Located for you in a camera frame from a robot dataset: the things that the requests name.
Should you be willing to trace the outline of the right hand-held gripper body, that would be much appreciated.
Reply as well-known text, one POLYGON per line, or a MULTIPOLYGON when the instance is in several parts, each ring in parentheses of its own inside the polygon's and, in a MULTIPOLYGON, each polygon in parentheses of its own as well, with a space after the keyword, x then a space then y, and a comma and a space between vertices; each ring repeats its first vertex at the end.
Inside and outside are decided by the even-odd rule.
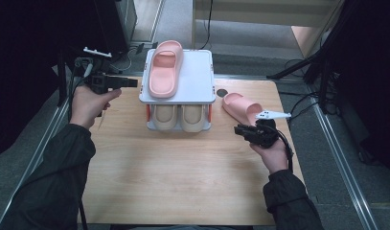
POLYGON ((250 143, 259 145, 265 149, 269 149, 278 139, 281 139, 287 145, 287 138, 276 127, 275 120, 290 117, 290 113, 270 110, 264 110, 260 112, 255 116, 257 121, 256 124, 253 126, 256 127, 258 130, 256 132, 249 132, 254 133, 258 137, 258 140, 256 142, 250 143))

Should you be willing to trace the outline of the person's right hand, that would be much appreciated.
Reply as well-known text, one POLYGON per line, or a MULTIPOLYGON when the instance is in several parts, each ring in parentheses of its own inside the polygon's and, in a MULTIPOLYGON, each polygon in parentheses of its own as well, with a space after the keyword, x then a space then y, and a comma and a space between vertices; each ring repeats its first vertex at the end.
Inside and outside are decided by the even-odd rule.
POLYGON ((282 140, 277 140, 269 149, 256 144, 250 144, 249 147, 261 156, 270 174, 288 169, 286 146, 282 140))

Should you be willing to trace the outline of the black metal stand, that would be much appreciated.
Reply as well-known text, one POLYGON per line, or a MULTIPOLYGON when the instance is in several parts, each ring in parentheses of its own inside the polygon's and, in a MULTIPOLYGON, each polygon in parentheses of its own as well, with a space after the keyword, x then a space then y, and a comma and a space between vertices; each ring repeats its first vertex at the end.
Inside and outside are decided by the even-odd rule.
POLYGON ((66 99, 72 99, 74 97, 74 93, 77 88, 76 83, 77 80, 82 76, 84 68, 87 66, 87 58, 89 58, 89 55, 82 51, 80 56, 74 59, 74 70, 71 72, 70 81, 67 82, 65 75, 64 54, 62 53, 62 51, 57 54, 57 75, 59 77, 59 106, 62 106, 66 99))

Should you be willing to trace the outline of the black tripod stand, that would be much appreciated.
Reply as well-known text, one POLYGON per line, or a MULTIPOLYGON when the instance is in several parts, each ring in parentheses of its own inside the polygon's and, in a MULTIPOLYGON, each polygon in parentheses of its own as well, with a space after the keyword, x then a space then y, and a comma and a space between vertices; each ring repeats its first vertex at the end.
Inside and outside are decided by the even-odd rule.
POLYGON ((354 14, 357 1, 358 0, 343 1, 341 13, 338 16, 334 27, 327 36, 327 39, 323 41, 315 53, 277 74, 267 76, 267 78, 270 80, 279 80, 308 66, 308 70, 305 73, 303 80, 306 84, 313 84, 318 77, 321 78, 318 91, 318 104, 325 114, 329 114, 330 111, 327 108, 327 105, 329 104, 327 94, 334 57, 336 49, 339 48, 342 43, 342 36, 345 34, 349 21, 354 14))

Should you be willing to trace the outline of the metal floor rail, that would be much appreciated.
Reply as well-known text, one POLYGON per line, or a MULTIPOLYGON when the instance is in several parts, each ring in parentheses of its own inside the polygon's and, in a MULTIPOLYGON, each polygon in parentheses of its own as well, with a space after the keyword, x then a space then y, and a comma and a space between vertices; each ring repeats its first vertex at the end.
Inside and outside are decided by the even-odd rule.
POLYGON ((347 161, 343 148, 339 144, 328 116, 321 111, 317 99, 312 98, 310 102, 329 144, 335 164, 346 186, 363 230, 379 230, 367 199, 347 161))
POLYGON ((68 101, 58 106, 55 91, 20 133, 0 154, 0 223, 18 187, 42 161, 48 141, 67 123, 68 101))

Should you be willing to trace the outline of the light wooden cabinet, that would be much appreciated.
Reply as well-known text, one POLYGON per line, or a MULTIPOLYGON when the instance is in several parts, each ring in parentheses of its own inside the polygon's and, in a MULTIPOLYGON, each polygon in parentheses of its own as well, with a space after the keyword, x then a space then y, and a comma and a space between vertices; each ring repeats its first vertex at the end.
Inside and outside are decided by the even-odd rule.
POLYGON ((345 0, 193 0, 193 20, 290 26, 304 58, 337 20, 345 0))

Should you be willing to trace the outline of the beige clog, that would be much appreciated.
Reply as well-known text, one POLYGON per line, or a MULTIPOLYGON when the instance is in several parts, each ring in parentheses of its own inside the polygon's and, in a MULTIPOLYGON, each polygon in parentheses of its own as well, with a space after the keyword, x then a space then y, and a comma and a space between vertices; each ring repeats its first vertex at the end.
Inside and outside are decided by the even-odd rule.
POLYGON ((204 106, 201 104, 182 105, 181 126, 186 132, 200 132, 205 123, 204 106))
POLYGON ((177 123, 177 106, 158 104, 153 108, 152 121, 158 130, 173 129, 177 123))

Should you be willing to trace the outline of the black cabinet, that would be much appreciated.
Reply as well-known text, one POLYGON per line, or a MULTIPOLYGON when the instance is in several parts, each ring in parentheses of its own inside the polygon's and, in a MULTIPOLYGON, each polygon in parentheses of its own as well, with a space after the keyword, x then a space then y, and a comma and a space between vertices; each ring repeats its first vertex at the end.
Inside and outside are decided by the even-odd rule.
POLYGON ((0 0, 0 58, 123 53, 136 22, 134 0, 0 0))

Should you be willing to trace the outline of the pink slipper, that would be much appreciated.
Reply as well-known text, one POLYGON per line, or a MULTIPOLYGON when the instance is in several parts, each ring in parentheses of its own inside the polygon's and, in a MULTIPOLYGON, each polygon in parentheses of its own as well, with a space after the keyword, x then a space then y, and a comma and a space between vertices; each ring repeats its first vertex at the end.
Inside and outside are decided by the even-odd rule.
POLYGON ((175 94, 183 57, 183 48, 178 41, 167 40, 158 45, 149 71, 149 93, 152 97, 166 99, 175 94))
POLYGON ((259 103, 244 97, 239 93, 229 93, 222 99, 223 109, 240 124, 254 126, 255 116, 263 111, 259 103))

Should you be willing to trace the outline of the person's left hand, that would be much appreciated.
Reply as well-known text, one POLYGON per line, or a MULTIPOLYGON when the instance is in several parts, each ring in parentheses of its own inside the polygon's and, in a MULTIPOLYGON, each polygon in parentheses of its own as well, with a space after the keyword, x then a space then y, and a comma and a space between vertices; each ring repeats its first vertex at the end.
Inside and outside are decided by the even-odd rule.
POLYGON ((121 89, 96 94, 88 86, 78 86, 72 100, 70 124, 89 129, 94 125, 96 117, 107 110, 110 102, 121 94, 121 89))

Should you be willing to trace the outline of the white shoe rack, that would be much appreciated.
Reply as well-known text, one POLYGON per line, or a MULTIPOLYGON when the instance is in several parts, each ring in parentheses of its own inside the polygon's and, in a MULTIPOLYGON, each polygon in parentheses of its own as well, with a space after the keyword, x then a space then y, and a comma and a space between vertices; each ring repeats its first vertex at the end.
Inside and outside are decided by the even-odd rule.
POLYGON ((216 100, 212 53, 208 50, 184 50, 176 93, 168 99, 154 98, 149 93, 149 71, 154 49, 147 53, 139 100, 147 106, 147 128, 158 130, 152 121, 153 108, 158 104, 177 106, 177 123, 172 131, 184 131, 181 126, 182 105, 204 106, 203 130, 211 127, 212 104, 216 100))

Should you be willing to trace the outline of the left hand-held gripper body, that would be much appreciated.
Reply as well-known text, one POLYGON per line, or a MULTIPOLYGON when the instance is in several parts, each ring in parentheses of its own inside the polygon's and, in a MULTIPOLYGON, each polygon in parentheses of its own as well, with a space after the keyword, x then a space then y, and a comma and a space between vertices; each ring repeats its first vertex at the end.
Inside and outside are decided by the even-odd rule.
POLYGON ((107 93, 109 89, 119 89, 119 80, 108 75, 112 54, 90 49, 87 46, 82 50, 89 57, 86 59, 87 66, 84 68, 82 76, 77 80, 76 86, 86 85, 96 94, 107 93))

